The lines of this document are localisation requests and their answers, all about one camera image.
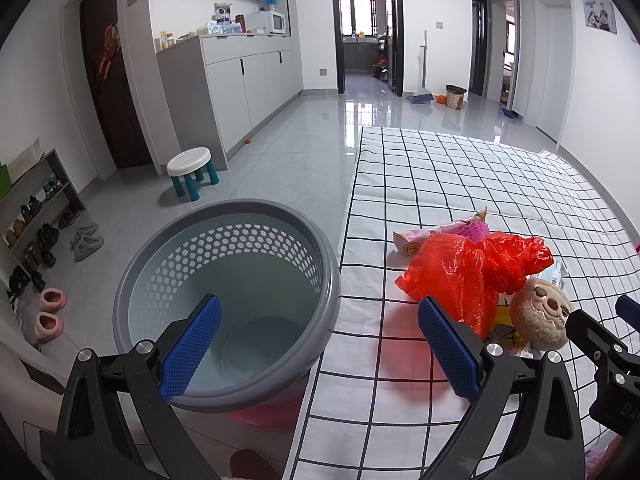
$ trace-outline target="poster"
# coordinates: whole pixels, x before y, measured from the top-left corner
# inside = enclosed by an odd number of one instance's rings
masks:
[[[587,27],[618,33],[611,0],[582,0]]]

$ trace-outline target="glossy floor tile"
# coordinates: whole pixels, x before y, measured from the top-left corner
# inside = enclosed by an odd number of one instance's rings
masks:
[[[178,198],[171,180],[153,168],[121,170],[87,197],[88,210],[61,232],[54,248],[58,261],[43,270],[47,286],[68,293],[60,311],[64,336],[43,345],[42,352],[68,374],[78,349],[116,352],[113,302],[132,257],[167,223],[194,208],[230,198],[261,198],[289,205],[312,219],[338,250],[340,230],[354,174],[356,147],[364,126],[386,126],[477,137],[538,152],[554,143],[539,130],[505,117],[500,105],[469,96],[462,111],[435,102],[411,104],[394,96],[386,83],[366,75],[348,75],[341,96],[300,96],[258,132],[220,172],[220,183],[199,185],[200,200]],[[75,226],[97,222],[104,246],[85,261],[73,261],[69,240]],[[37,296],[25,295],[30,310]],[[273,436],[250,430],[223,415],[181,413],[201,449],[225,457],[241,447],[286,460],[292,434]],[[219,463],[207,456],[212,463]]]

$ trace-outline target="microwave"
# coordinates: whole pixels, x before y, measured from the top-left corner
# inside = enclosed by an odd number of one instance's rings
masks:
[[[273,10],[261,10],[255,14],[249,14],[244,17],[244,24],[247,31],[256,32],[258,28],[263,28],[265,34],[285,34],[287,31],[284,14]]]

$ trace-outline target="gray plastic basket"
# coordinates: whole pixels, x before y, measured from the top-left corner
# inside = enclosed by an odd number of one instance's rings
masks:
[[[155,340],[206,293],[222,325],[187,391],[172,404],[230,412],[276,396],[313,365],[340,307],[340,274],[324,233],[301,213],[263,200],[196,209],[157,232],[116,294],[119,352]]]

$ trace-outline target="checkered mat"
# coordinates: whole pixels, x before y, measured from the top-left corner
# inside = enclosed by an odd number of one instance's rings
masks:
[[[415,130],[363,128],[340,258],[342,304],[312,369],[286,480],[416,480],[468,403],[455,396],[417,327],[417,305],[394,280],[409,260],[394,231],[465,218],[488,207],[491,231],[545,239],[564,261],[564,291],[634,353],[640,338],[614,305],[640,299],[640,258],[593,187],[549,152]],[[595,368],[562,351],[585,447],[605,428],[591,419]],[[491,469],[518,407],[511,396],[478,473]]]

